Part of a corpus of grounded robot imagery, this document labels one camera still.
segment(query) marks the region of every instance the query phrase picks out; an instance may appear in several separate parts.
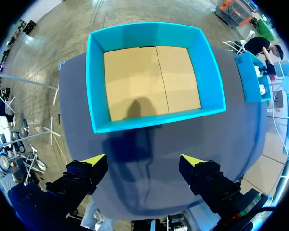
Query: cardboard bottom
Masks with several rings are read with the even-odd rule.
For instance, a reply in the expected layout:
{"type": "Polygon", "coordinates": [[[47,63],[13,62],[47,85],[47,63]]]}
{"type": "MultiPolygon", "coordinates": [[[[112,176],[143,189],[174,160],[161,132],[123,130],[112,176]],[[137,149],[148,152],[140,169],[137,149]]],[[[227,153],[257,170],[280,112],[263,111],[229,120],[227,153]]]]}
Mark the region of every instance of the cardboard bottom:
{"type": "Polygon", "coordinates": [[[111,121],[201,108],[186,48],[137,47],[104,53],[111,121]]]}

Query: small blue bin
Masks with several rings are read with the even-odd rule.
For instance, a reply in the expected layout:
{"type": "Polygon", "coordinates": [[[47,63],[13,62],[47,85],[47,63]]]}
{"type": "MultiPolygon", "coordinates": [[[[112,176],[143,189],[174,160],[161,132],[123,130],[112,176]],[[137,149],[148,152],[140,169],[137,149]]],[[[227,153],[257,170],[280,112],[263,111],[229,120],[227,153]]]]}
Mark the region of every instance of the small blue bin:
{"type": "Polygon", "coordinates": [[[86,85],[95,133],[177,122],[226,110],[222,79],[206,37],[201,29],[181,24],[132,23],[90,33],[86,57],[86,85]],[[146,46],[187,48],[197,80],[201,109],[110,121],[105,89],[104,52],[146,46]]]}
{"type": "Polygon", "coordinates": [[[270,86],[267,75],[257,77],[255,66],[264,67],[263,62],[250,52],[235,57],[241,76],[245,102],[263,102],[271,98],[270,86]],[[266,94],[261,95],[259,84],[266,88],[266,94]]]}

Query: gray table surface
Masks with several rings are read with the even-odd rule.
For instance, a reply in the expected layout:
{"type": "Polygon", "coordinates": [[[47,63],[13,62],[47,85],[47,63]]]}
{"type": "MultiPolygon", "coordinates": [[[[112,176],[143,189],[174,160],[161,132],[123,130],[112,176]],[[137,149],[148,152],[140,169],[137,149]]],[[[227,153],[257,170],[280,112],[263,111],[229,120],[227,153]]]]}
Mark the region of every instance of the gray table surface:
{"type": "Polygon", "coordinates": [[[159,126],[94,134],[89,115],[86,54],[60,70],[60,113],[73,159],[106,154],[109,172],[93,199],[112,219],[138,220],[180,212],[201,201],[178,171],[181,154],[214,160],[231,180],[261,156],[266,102],[245,103],[234,54],[213,47],[227,111],[159,126]]]}

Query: floor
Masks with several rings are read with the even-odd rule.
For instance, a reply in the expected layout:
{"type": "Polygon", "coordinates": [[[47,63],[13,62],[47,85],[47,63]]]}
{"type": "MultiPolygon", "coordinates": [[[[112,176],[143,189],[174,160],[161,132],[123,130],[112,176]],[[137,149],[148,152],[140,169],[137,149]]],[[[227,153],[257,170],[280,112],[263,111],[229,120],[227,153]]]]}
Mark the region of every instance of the floor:
{"type": "MultiPolygon", "coordinates": [[[[21,34],[6,63],[5,74],[26,78],[48,85],[58,85],[58,64],[82,54],[87,48],[88,34],[105,27],[147,21],[174,22],[200,27],[211,46],[226,48],[222,41],[246,37],[250,24],[238,30],[229,28],[213,11],[214,0],[67,0],[37,22],[30,35],[21,34]]],[[[31,139],[47,171],[42,175],[41,187],[62,175],[71,157],[59,124],[59,102],[53,106],[55,90],[18,82],[3,81],[15,96],[17,122],[27,119],[30,134],[49,127],[53,116],[53,130],[62,134],[53,139],[49,135],[31,139]]]]}

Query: black shirt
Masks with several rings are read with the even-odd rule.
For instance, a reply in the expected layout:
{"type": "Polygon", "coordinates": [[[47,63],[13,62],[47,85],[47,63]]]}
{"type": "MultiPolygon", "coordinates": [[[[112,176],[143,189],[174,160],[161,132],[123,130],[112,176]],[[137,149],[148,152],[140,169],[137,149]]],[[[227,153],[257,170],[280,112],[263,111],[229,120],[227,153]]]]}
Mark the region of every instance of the black shirt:
{"type": "Polygon", "coordinates": [[[250,53],[257,55],[262,52],[262,47],[269,49],[270,42],[264,37],[254,37],[249,40],[244,48],[248,50],[250,53]]]}
{"type": "Polygon", "coordinates": [[[0,116],[5,116],[5,103],[0,99],[0,116]]]}

